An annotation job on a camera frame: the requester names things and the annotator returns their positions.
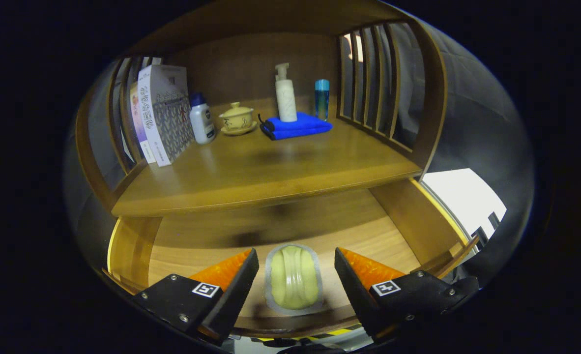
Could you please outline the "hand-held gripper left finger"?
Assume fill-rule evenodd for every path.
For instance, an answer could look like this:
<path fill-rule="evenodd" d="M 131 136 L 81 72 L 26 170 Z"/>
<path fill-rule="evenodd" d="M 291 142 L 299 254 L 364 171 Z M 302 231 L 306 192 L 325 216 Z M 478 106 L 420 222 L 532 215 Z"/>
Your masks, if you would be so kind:
<path fill-rule="evenodd" d="M 133 296 L 138 307 L 190 338 L 223 343 L 259 270 L 256 249 L 192 276 L 172 273 Z"/>

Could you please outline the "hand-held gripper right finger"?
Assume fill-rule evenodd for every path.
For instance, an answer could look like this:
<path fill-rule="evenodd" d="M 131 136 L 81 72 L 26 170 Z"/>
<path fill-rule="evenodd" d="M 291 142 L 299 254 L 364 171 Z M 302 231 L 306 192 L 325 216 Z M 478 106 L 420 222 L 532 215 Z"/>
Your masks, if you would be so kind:
<path fill-rule="evenodd" d="M 362 284 L 352 252 L 337 247 L 335 269 L 363 329 L 372 340 L 392 340 L 402 331 L 439 320 L 465 304 L 480 287 L 475 276 L 448 284 L 420 270 Z"/>

